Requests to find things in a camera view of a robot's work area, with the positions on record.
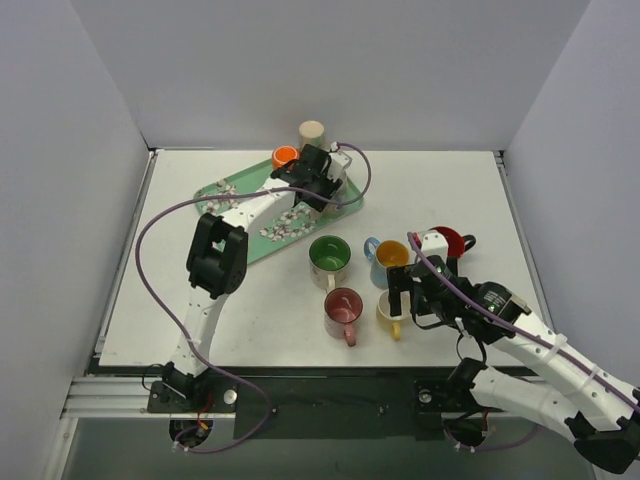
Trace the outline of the blue butterfly mug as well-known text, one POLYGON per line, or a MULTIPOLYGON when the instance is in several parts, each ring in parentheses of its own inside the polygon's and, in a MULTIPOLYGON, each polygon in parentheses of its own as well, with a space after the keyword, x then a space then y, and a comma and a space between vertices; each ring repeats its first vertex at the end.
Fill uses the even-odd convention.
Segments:
POLYGON ((363 245, 364 255, 371 263, 370 279, 380 288, 387 289, 387 269, 401 267, 409 263, 409 251, 406 246, 395 240, 380 242, 369 237, 363 245))

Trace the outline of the orange mug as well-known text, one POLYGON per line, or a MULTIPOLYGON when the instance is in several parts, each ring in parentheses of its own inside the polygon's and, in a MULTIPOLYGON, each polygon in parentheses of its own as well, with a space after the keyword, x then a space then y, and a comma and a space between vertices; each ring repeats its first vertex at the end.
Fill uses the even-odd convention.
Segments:
POLYGON ((290 162, 297 161, 300 158, 299 150, 290 145, 279 146, 272 151, 271 164, 274 170, 279 169, 290 162))

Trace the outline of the small yellow mug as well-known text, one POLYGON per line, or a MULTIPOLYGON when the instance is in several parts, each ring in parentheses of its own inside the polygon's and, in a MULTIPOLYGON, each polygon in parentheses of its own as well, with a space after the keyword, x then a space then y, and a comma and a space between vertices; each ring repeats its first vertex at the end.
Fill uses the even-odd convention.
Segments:
POLYGON ((409 293, 402 292, 400 299, 401 313, 398 316, 391 315, 388 290, 384 290, 381 293, 376 304, 376 318, 379 325, 387 331, 395 341, 401 339, 402 327, 411 318, 411 300, 409 293))

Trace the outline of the beige cartoon mug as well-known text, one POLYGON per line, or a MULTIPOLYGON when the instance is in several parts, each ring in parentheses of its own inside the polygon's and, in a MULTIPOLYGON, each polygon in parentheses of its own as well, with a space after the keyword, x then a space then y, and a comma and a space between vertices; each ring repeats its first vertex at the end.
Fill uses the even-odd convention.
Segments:
MULTIPOLYGON (((335 192, 332 199, 337 201, 338 203, 342 203, 345 201, 345 196, 348 190, 347 173, 343 172, 339 177, 339 179, 341 181, 340 188, 335 192)), ((340 206, 329 203, 325 206, 324 210, 322 211, 322 216, 326 218, 333 218, 338 216, 341 213, 341 211, 342 211, 342 208, 340 206)))

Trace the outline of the black mug red inside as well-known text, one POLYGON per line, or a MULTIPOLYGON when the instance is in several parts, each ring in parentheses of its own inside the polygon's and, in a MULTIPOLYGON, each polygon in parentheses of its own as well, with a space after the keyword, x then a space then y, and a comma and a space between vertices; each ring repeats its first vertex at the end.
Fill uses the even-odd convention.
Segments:
POLYGON ((449 257, 460 259, 466 252, 470 251, 477 243, 477 239, 472 234, 461 235, 453 228, 446 226, 436 226, 433 230, 442 234, 448 243, 449 257))

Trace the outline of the pink mug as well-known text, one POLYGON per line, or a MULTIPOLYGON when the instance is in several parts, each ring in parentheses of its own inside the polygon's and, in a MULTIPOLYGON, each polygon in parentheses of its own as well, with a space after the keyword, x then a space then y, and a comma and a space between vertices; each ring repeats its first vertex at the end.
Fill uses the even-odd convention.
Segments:
POLYGON ((339 287, 326 295, 323 308, 327 334, 354 347, 357 343, 357 322, 363 313, 361 296, 353 289, 339 287))

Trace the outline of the cream mug green inside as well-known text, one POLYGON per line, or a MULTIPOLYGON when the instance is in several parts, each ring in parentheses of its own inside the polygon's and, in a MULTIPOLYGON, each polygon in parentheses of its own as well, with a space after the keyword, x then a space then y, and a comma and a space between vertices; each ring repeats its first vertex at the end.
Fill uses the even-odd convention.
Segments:
POLYGON ((326 293, 342 286, 348 279, 352 252, 341 237, 324 235, 315 239, 308 250, 313 283, 326 293))

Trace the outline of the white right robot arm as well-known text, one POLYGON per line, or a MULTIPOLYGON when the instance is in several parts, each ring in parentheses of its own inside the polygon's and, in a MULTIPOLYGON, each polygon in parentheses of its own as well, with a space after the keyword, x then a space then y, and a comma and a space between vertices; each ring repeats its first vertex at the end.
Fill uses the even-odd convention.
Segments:
POLYGON ((406 268, 418 315, 426 307, 440 324, 491 346, 543 379, 531 384, 464 359, 447 383, 449 402, 513 413, 567 439, 591 464, 622 474, 639 457, 639 389, 573 348, 517 295, 496 282, 472 284, 437 256, 406 268))

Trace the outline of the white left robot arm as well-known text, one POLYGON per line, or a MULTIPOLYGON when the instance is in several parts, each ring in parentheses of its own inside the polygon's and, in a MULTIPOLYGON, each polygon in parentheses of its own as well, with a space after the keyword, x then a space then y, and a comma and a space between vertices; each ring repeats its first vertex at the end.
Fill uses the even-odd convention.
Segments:
POLYGON ((322 212, 360 199, 339 196, 351 164, 346 149, 361 156, 371 178, 370 161, 358 147, 335 142, 324 150, 307 144, 298 159, 273 170, 256 191, 239 194, 238 205, 198 220, 186 260, 191 297, 186 318, 178 323, 182 338, 162 374, 170 399, 181 410, 192 412, 204 403, 210 347, 226 301, 245 279, 250 236, 299 203, 322 212))

